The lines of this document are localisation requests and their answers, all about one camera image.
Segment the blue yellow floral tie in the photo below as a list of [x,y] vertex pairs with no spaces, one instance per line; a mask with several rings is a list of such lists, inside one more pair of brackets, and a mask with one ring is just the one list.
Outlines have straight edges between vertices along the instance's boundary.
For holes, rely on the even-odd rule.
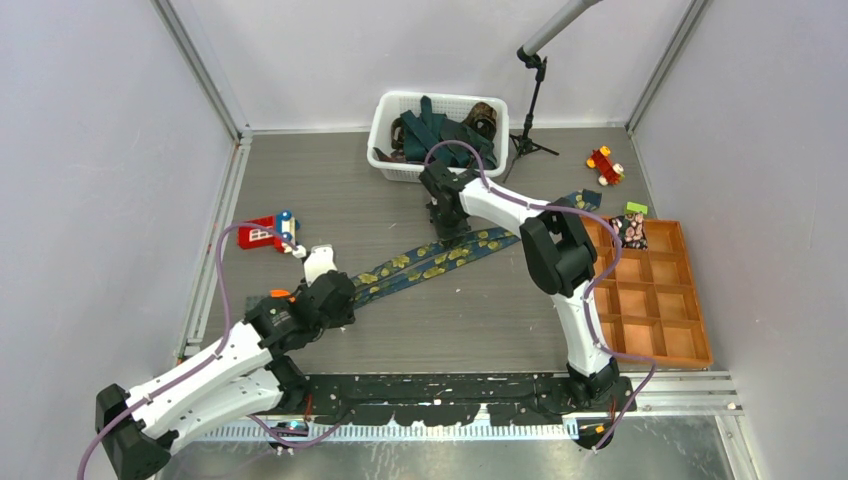
[[504,250],[518,237],[502,227],[465,233],[447,242],[435,241],[413,248],[353,277],[354,307],[405,290],[466,264]]

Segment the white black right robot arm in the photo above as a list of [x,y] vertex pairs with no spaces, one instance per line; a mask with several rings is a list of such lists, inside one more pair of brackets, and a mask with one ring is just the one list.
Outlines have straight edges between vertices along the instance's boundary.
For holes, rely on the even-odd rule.
[[533,283],[554,304],[567,341],[566,386],[573,402],[596,410],[619,379],[617,361],[602,337],[593,281],[598,254],[577,210],[565,201],[545,203],[503,189],[478,173],[456,174],[430,164],[419,174],[430,196],[438,236],[465,231],[479,217],[519,237]]

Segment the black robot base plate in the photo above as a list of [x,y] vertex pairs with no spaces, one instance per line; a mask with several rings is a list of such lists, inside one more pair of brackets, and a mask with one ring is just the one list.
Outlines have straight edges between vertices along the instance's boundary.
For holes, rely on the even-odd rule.
[[286,394],[275,414],[302,415],[325,425],[466,426],[484,413],[496,427],[553,425],[587,412],[608,419],[633,392],[621,377],[599,393],[579,393],[567,376],[551,373],[311,375]]

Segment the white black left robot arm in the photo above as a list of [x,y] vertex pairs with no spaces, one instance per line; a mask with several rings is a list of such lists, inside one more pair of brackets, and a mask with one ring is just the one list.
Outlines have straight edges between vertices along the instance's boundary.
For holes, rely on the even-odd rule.
[[298,412],[308,382],[290,352],[355,320],[355,286],[331,245],[303,253],[291,294],[262,298],[198,355],[145,383],[95,397],[97,440],[120,479],[147,479],[183,447],[240,416]]

